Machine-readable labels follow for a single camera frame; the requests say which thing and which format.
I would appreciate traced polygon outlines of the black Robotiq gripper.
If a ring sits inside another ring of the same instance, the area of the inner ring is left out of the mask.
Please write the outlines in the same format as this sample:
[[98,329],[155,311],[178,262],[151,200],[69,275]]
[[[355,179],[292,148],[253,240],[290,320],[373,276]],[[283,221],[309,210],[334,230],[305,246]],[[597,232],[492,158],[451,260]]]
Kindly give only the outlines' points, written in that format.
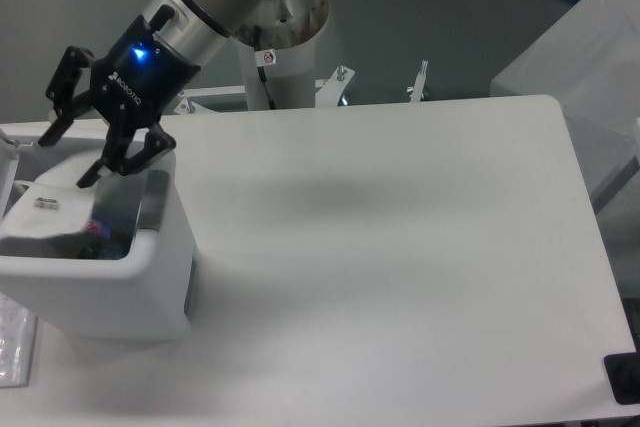
[[[110,125],[101,157],[77,181],[79,188],[93,186],[104,169],[121,176],[138,174],[176,148],[176,140],[158,122],[200,67],[156,36],[170,19],[168,14],[149,21],[138,16],[97,61],[87,48],[69,46],[64,52],[46,89],[56,118],[38,144],[55,145],[91,106]],[[75,95],[82,71],[90,68],[90,91]],[[142,149],[127,157],[135,133],[144,128]]]

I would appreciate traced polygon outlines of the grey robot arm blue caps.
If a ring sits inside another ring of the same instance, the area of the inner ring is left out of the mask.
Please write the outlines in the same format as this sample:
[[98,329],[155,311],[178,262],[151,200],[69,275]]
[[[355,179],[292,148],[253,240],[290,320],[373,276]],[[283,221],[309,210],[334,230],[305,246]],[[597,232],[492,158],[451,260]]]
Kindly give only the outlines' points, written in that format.
[[152,0],[104,57],[68,47],[46,89],[56,119],[39,145],[55,145],[78,117],[96,110],[109,126],[106,141],[78,187],[145,170],[176,146],[160,125],[165,107],[261,1]]

